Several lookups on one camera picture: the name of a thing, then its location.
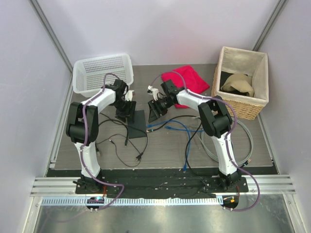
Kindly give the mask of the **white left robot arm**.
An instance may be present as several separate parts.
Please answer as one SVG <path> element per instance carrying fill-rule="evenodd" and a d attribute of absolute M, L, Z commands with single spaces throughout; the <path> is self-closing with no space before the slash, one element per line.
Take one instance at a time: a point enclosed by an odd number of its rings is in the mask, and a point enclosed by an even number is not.
<path fill-rule="evenodd" d="M 79 153 L 82 169 L 81 178 L 76 182 L 78 188 L 94 194 L 102 191 L 102 170 L 95 146 L 99 134 L 99 113 L 107 106 L 114 106 L 118 120 L 133 123 L 136 102 L 130 95 L 128 85 L 116 79 L 112 85 L 104 84 L 97 94 L 86 101 L 70 105 L 66 135 Z"/>

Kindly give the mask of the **black network switch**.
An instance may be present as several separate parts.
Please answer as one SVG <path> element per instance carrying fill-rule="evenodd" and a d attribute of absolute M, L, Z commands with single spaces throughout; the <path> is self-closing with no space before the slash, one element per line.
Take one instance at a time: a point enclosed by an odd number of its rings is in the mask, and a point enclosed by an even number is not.
<path fill-rule="evenodd" d="M 146 137 L 146 120 L 144 110 L 134 112 L 133 121 L 128 123 L 129 139 Z"/>

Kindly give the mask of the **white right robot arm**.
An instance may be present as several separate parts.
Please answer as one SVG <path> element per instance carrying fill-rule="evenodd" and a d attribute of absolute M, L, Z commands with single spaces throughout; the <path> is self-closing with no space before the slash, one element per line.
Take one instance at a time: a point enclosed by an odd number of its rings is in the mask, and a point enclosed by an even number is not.
<path fill-rule="evenodd" d="M 184 87 L 178 88 L 171 80 L 161 84 L 164 97 L 159 90 L 148 86 L 147 93 L 153 96 L 148 102 L 149 119 L 153 122 L 167 114 L 168 108 L 175 104 L 185 105 L 198 111 L 204 132 L 211 137 L 219 163 L 219 185 L 226 192 L 232 191 L 241 180 L 239 166 L 235 162 L 231 145 L 231 115 L 221 97 L 204 97 Z"/>

